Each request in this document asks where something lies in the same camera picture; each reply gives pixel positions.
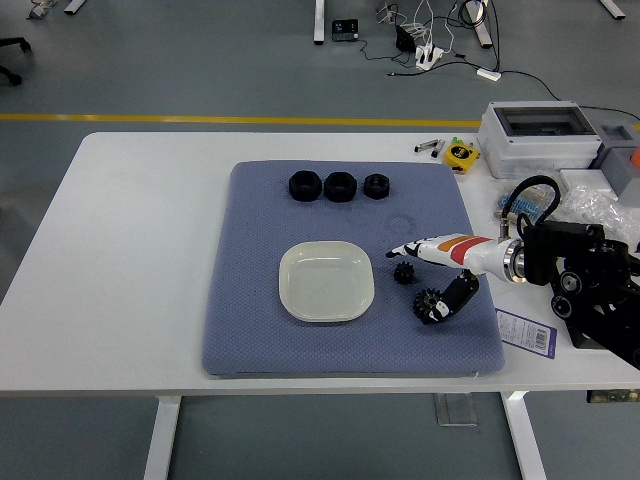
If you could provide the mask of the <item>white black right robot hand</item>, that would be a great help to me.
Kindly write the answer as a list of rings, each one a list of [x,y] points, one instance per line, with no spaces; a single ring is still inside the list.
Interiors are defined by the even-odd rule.
[[[426,289],[413,300],[413,313],[424,325],[441,323],[457,314],[479,289],[478,276],[491,273],[509,281],[512,278],[507,257],[509,240],[450,234],[425,238],[396,247],[387,258],[412,256],[428,263],[461,268],[462,272],[443,291]]]

